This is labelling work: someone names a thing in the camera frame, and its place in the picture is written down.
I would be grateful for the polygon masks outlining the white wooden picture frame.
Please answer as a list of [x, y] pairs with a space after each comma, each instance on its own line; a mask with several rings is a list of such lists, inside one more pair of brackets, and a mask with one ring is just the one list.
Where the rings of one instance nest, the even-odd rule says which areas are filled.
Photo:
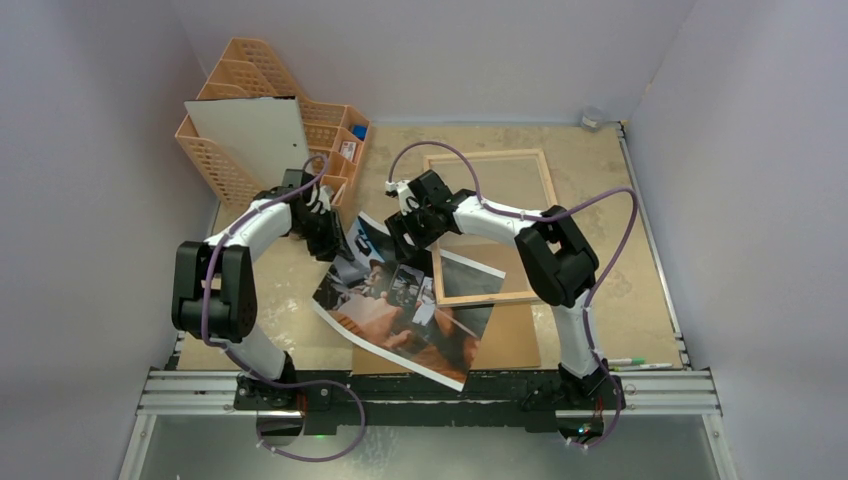
[[[537, 149], [468, 153], [483, 196], [524, 210], [556, 204], [544, 152]], [[448, 233], [432, 247], [434, 292], [442, 306], [537, 302], [519, 254], [481, 236]]]

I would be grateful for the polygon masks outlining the printed photo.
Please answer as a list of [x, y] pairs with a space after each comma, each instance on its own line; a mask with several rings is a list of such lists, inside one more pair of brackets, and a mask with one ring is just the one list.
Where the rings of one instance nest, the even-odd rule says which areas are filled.
[[494, 309], [448, 306], [435, 295], [433, 259], [397, 258], [387, 228], [364, 212], [312, 296], [315, 312], [359, 348], [452, 390], [464, 388]]

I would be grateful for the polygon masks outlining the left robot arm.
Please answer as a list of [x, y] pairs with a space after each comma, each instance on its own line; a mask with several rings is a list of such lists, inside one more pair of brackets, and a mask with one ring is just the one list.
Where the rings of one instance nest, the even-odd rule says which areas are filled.
[[305, 241], [317, 261], [353, 259], [338, 212], [306, 169], [288, 169], [280, 185], [257, 194], [246, 211], [220, 233], [185, 241], [176, 251], [172, 290], [173, 326], [223, 351], [249, 377], [272, 408], [297, 399], [290, 355], [257, 324], [253, 264], [279, 238]]

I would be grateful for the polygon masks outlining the brown cardboard backing board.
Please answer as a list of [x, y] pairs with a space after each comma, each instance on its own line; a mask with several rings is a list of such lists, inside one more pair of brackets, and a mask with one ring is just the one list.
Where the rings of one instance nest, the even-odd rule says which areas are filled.
[[[529, 290], [518, 253], [497, 243], [450, 246], [441, 251], [444, 293], [449, 297]], [[463, 383], [471, 370], [541, 365], [528, 302], [439, 307], [425, 324], [409, 315], [384, 321], [378, 342], [427, 373]]]

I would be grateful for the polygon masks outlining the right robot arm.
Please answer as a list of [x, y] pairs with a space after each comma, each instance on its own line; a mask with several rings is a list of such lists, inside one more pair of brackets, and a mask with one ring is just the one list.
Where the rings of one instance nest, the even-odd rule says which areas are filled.
[[385, 221], [400, 261], [410, 260], [447, 233], [514, 248], [531, 289], [554, 315], [564, 399], [584, 407], [599, 396], [603, 355], [592, 338], [594, 320], [587, 304], [599, 260], [566, 209], [522, 210], [469, 189], [451, 191], [433, 170], [411, 181], [387, 181], [385, 193], [400, 206]]

